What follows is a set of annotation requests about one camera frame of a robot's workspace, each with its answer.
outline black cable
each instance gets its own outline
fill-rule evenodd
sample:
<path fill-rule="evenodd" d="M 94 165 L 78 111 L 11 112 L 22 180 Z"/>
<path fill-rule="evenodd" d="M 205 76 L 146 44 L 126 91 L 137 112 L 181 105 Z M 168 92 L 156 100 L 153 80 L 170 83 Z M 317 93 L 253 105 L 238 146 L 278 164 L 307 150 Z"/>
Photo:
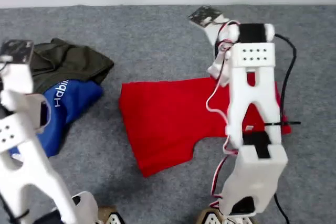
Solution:
<path fill-rule="evenodd" d="M 283 116 L 283 109 L 284 109 L 284 103 L 285 103 L 286 87 L 287 87 L 287 82 L 288 82 L 289 75 L 290 75 L 290 73 L 292 71 L 292 68 L 294 66 L 294 63 L 296 61 L 297 50 L 296 50 L 296 47 L 294 46 L 294 44 L 288 38 L 286 38 L 286 37 L 284 37 L 284 36 L 282 36 L 280 34 L 275 34 L 275 37 L 284 40 L 293 49 L 293 58 L 292 58 L 292 61 L 290 62 L 290 65 L 289 65 L 289 67 L 287 69 L 287 72 L 286 72 L 286 75 L 285 75 L 285 78 L 284 78 L 284 82 L 283 82 L 282 88 L 281 88 L 281 97 L 280 97 L 280 125 L 283 125 L 282 116 Z M 275 201 L 275 203 L 276 203 L 279 211 L 281 212 L 282 216 L 285 218 L 286 224 L 290 224 L 288 216 L 285 214 L 284 210 L 280 206 L 280 203 L 278 201 L 278 196 L 277 196 L 276 193 L 274 194 L 274 201 Z"/>
<path fill-rule="evenodd" d="M 279 208 L 279 211 L 281 212 L 282 216 L 285 218 L 286 224 L 290 224 L 288 216 L 285 214 L 285 212 L 283 211 L 282 207 L 280 206 L 280 203 L 278 201 L 277 193 L 274 194 L 274 201 L 275 201 L 275 204 L 277 205 L 277 207 Z"/>
<path fill-rule="evenodd" d="M 10 210 L 7 202 L 5 201 L 4 197 L 0 194 L 0 201 L 3 204 L 3 208 L 5 210 L 5 212 L 8 214 L 9 216 L 9 223 L 11 224 L 20 224 L 20 219 L 24 218 L 26 215 L 29 214 L 29 209 L 27 209 L 22 215 L 15 217 L 13 212 Z"/>
<path fill-rule="evenodd" d="M 296 47 L 294 46 L 294 44 L 286 37 L 280 35 L 280 34 L 275 34 L 275 37 L 280 38 L 282 40 L 284 40 L 292 49 L 293 49 L 293 58 L 292 61 L 290 62 L 290 65 L 287 69 L 285 78 L 284 78 L 284 82 L 282 84 L 282 88 L 281 88 L 281 97 L 280 97 L 280 122 L 282 123 L 282 116 L 283 116 L 283 108 L 284 108 L 284 102 L 285 102 L 285 93 L 286 93 L 286 87 L 287 87 L 287 82 L 288 82 L 288 78 L 289 75 L 292 71 L 292 68 L 295 64 L 296 61 L 296 57 L 297 57 L 297 50 Z"/>
<path fill-rule="evenodd" d="M 237 223 L 235 223 L 233 220 L 231 220 L 231 219 L 229 219 L 229 218 L 227 218 L 227 220 L 230 221 L 230 222 L 233 223 L 233 224 L 237 224 Z"/>

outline red wire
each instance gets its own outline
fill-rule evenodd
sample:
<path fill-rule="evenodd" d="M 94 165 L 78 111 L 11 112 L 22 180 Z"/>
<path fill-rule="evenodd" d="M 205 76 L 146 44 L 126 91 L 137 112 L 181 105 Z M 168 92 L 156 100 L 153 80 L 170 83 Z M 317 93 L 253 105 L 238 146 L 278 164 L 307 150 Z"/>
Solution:
<path fill-rule="evenodd" d="M 223 160 L 220 162 L 219 166 L 216 169 L 216 173 L 215 173 L 212 188 L 211 188 L 211 195 L 213 195 L 213 196 L 219 196 L 219 195 L 215 195 L 214 193 L 215 193 L 215 190 L 216 190 L 219 171 L 222 169 L 222 166 L 225 163 L 225 161 L 227 160 L 227 158 L 228 158 L 228 156 L 224 157 Z"/>

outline clothing pile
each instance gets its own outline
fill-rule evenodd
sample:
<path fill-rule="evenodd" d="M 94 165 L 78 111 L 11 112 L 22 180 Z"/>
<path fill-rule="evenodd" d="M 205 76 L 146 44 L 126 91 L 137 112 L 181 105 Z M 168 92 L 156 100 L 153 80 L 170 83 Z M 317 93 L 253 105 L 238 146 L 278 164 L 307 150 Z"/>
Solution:
<path fill-rule="evenodd" d="M 50 123 L 37 134 L 48 157 L 58 153 L 63 129 L 102 96 L 99 84 L 113 65 L 90 47 L 58 38 L 34 46 L 34 92 L 44 94 L 51 106 Z"/>

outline white wire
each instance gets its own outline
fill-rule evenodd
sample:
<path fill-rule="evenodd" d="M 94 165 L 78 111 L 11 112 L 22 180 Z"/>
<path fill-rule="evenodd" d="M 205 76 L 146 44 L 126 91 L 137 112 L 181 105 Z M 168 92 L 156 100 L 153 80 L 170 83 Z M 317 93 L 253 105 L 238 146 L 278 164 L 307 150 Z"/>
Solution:
<path fill-rule="evenodd" d="M 227 119 L 227 116 L 226 116 L 226 114 L 222 111 L 222 110 L 220 110 L 220 109 L 212 109 L 212 108 L 210 108 L 210 106 L 209 106 L 209 101 L 211 100 L 211 98 L 216 94 L 216 92 L 217 92 L 217 90 L 218 90 L 218 88 L 219 88 L 219 85 L 220 85 L 220 79 L 222 78 L 222 72 L 220 72 L 219 73 L 219 78 L 218 78 L 218 80 L 217 80 L 217 85 L 216 85 L 216 87 L 215 87 L 215 89 L 214 89 L 214 92 L 212 92 L 212 94 L 209 96 L 209 98 L 206 100 L 206 103 L 205 103 L 205 107 L 206 107 L 206 109 L 209 111 L 209 112 L 215 112 L 215 113 L 218 113 L 219 115 L 221 115 L 221 117 L 224 119 L 224 121 L 225 121 L 225 123 L 226 123 L 226 125 L 228 125 L 229 124 L 229 121 L 228 121 L 228 119 Z"/>

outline floor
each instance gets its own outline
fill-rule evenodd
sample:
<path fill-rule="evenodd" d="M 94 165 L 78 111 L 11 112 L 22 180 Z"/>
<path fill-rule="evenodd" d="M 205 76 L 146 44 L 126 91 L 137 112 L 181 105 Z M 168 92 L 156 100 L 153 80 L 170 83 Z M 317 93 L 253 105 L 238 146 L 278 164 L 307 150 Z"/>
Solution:
<path fill-rule="evenodd" d="M 273 23 L 290 37 L 298 60 L 287 87 L 286 114 L 301 120 L 283 137 L 289 163 L 278 198 L 292 223 L 331 223 L 336 217 L 336 6 L 218 6 L 241 22 Z M 192 161 L 142 177 L 118 110 L 121 83 L 206 77 L 212 48 L 186 17 L 197 6 L 53 7 L 0 10 L 0 39 L 59 37 L 89 45 L 115 61 L 102 83 L 104 96 L 70 128 L 59 155 L 50 159 L 72 194 L 92 192 L 100 206 L 116 205 L 126 223 L 187 224 L 211 202 L 212 175 L 223 139 L 206 138 Z M 282 41 L 276 80 L 291 59 Z M 222 169 L 223 183 L 234 165 Z M 37 190 L 31 211 L 41 216 L 52 202 Z M 0 222 L 5 222 L 0 212 Z M 260 223 L 285 223 L 271 201 Z"/>

